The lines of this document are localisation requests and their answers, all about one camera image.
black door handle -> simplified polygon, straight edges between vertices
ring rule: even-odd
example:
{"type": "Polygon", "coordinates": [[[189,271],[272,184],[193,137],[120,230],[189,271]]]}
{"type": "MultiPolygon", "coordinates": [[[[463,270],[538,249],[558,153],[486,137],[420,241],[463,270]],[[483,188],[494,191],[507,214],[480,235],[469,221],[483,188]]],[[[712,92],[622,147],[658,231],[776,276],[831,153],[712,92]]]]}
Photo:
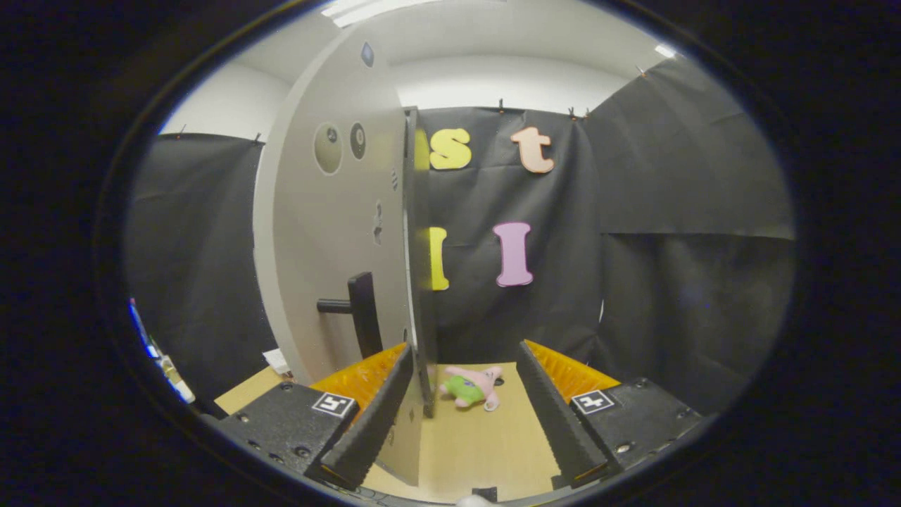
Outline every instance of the black door handle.
{"type": "Polygon", "coordinates": [[[347,280],[349,300],[317,300],[320,313],[350,313],[357,330],[357,343],[363,358],[382,350],[382,336],[378,331],[376,292],[372,286],[372,272],[362,272],[347,280]]]}

patrick star plush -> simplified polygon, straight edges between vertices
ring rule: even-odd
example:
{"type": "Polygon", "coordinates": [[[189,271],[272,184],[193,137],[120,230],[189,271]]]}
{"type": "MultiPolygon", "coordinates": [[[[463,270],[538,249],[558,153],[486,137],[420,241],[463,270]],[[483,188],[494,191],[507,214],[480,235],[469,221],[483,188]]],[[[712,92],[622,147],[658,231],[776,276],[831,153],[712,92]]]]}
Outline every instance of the patrick star plush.
{"type": "Polygon", "coordinates": [[[458,407],[465,408],[485,400],[485,410],[494,411],[501,404],[495,392],[495,379],[502,371],[500,366],[492,366],[483,372],[448,366],[444,372],[453,376],[438,386],[438,390],[453,395],[458,407]]]}

pink letter i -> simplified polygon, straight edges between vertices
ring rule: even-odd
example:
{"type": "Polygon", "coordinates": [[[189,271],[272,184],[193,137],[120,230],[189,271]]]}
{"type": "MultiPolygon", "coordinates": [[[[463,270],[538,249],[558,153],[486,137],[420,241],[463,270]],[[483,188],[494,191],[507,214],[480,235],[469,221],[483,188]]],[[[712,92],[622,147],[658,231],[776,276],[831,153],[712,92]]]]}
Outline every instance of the pink letter i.
{"type": "Polygon", "coordinates": [[[501,275],[497,277],[497,285],[512,287],[532,283],[534,277],[525,267],[525,235],[532,228],[524,222],[506,222],[497,224],[492,230],[501,238],[501,275]]]}

door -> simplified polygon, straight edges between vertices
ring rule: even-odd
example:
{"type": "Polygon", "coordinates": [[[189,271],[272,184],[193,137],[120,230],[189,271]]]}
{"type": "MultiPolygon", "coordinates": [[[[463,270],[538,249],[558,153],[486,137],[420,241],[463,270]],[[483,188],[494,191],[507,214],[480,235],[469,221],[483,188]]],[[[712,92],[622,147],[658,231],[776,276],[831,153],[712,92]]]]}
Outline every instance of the door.
{"type": "MultiPolygon", "coordinates": [[[[412,346],[404,221],[405,112],[386,58],[345,29],[289,93],[263,149],[254,262],[269,324],[296,379],[312,383],[362,356],[353,319],[320,313],[372,273],[381,345],[412,346]]],[[[379,456],[416,484],[423,392],[414,376],[379,456]]]]}

black curtain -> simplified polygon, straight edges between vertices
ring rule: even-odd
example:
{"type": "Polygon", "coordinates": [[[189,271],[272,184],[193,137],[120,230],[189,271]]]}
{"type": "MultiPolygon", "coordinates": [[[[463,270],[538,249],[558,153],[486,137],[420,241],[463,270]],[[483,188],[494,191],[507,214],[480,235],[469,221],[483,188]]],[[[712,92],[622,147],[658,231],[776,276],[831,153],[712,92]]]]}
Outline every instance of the black curtain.
{"type": "Polygon", "coordinates": [[[261,143],[159,136],[137,171],[124,238],[141,319],[209,413],[277,347],[253,265],[261,143]]]}
{"type": "Polygon", "coordinates": [[[722,410],[775,339],[794,280],[778,160],[741,105],[700,68],[648,70],[588,118],[489,108],[420,111],[426,134],[465,128],[467,168],[430,171],[448,231],[435,297],[439,361],[514,360],[531,339],[722,410]],[[510,135],[551,138],[547,174],[510,135]],[[523,221],[531,285],[501,288],[495,224],[523,221]]]}
{"type": "Polygon", "coordinates": [[[599,181],[585,130],[568,116],[455,107],[423,110],[419,127],[469,132],[472,162],[429,171],[431,225],[447,230],[442,257],[447,290],[435,292],[442,363],[515,360],[523,339],[584,357],[599,346],[601,216],[599,181]],[[527,171],[510,136],[526,126],[551,138],[555,168],[527,171]],[[534,281],[499,287],[500,242],[492,228],[525,222],[534,281]]]}

